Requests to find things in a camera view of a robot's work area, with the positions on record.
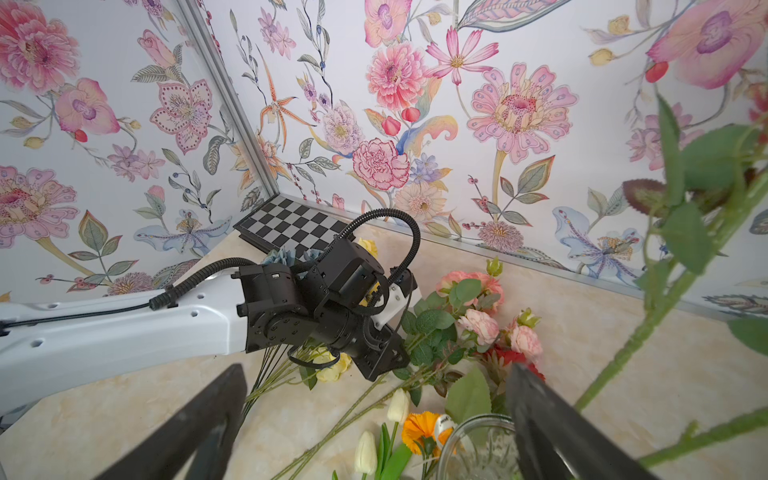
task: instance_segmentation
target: floral wallpaper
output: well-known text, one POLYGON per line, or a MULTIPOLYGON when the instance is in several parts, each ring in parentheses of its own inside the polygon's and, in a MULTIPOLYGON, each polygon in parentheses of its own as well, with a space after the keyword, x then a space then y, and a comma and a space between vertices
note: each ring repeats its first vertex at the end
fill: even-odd
MULTIPOLYGON (((199 4, 283 193, 632 287, 656 93, 681 147, 768 110, 766 0, 199 4)), ((687 300, 768 314, 755 214, 687 300)))
POLYGON ((161 288, 263 186, 172 0, 0 0, 0 299, 161 288))

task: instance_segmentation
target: flower stem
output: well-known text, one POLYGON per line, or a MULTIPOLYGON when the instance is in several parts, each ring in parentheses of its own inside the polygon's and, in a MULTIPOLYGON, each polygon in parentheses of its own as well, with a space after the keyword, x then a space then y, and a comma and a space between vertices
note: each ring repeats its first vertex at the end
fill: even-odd
POLYGON ((768 407, 763 407, 754 412, 737 416, 735 419, 721 423, 699 435, 692 437, 684 435, 678 443, 645 455, 638 461, 646 468, 652 467, 766 426, 768 426, 768 407))

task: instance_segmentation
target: orange flower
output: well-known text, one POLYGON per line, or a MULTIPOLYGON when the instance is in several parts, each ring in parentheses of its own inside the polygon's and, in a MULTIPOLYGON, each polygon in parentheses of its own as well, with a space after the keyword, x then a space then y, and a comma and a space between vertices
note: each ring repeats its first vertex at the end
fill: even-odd
MULTIPOLYGON (((405 443, 409 449, 411 449, 411 452, 413 452, 414 455, 422 454, 422 450, 419 448, 419 445, 422 447, 424 446, 425 438, 435 438, 435 424, 437 424, 437 421, 440 417, 441 415, 432 412, 424 412, 419 414, 412 413, 411 415, 408 415, 406 423, 404 423, 402 426, 402 442, 405 443)), ((440 445, 444 445, 452 433, 453 429, 447 429, 440 433, 439 438, 435 440, 438 440, 440 445)), ((432 454, 435 457, 439 457, 440 449, 435 449, 432 454)))

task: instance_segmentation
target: marble tabletop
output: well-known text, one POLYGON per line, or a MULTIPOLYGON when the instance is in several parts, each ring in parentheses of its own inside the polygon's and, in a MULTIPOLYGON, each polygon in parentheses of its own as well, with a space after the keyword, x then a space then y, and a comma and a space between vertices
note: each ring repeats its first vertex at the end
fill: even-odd
MULTIPOLYGON (((376 241, 388 269, 400 262, 410 237, 363 226, 358 238, 376 241)), ((197 268, 226 257, 260 261, 264 254, 231 233, 197 268)), ((428 292, 451 270, 485 269, 485 258, 438 243, 422 242, 410 266, 428 292)), ((506 302, 497 319, 506 324, 530 306, 542 321, 545 348, 538 363, 548 384, 573 402, 642 320, 639 299, 505 264, 500 277, 506 302)), ((60 392, 41 400, 0 435, 0 463, 9 480, 92 478, 143 441, 177 409, 232 363, 252 383, 261 353, 180 360, 60 392)), ((768 404, 768 358, 736 341, 727 325, 674 310, 627 368, 584 414, 632 456, 675 443, 692 420, 703 429, 768 404)), ((369 397, 378 398, 397 380, 369 397)), ((258 400, 235 442, 226 478, 271 478, 319 441, 370 383, 352 366, 338 382, 282 386, 258 400)), ((425 388, 416 409, 442 411, 442 398, 425 388)), ((299 478, 358 478, 357 439, 378 431, 385 409, 374 410, 339 434, 299 478)), ((661 478, 764 478, 768 429, 660 465, 661 478)), ((418 472, 411 472, 418 478, 418 472)))

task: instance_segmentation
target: pink rose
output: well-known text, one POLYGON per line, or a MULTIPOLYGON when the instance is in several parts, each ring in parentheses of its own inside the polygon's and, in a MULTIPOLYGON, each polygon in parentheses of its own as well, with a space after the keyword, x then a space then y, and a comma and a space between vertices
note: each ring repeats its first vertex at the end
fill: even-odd
POLYGON ((405 185, 411 167, 408 157, 399 155, 392 141, 378 138, 362 142, 352 155, 352 163, 355 173, 379 190, 405 185))
POLYGON ((107 104, 107 95, 90 78, 81 78, 76 87, 62 88, 55 110, 63 131, 85 130, 96 135, 120 131, 120 124, 107 104))
POLYGON ((144 30, 144 36, 138 39, 139 45, 152 57, 154 63, 162 68, 176 64, 176 57, 151 30, 144 30))
POLYGON ((458 318, 458 324, 478 334, 478 343, 488 345, 496 341, 498 323, 487 313, 479 310, 467 310, 464 316, 458 318))
POLYGON ((538 335, 531 327, 514 323, 512 331, 508 332, 508 339, 510 348, 524 354, 529 359, 535 359, 544 352, 538 335))

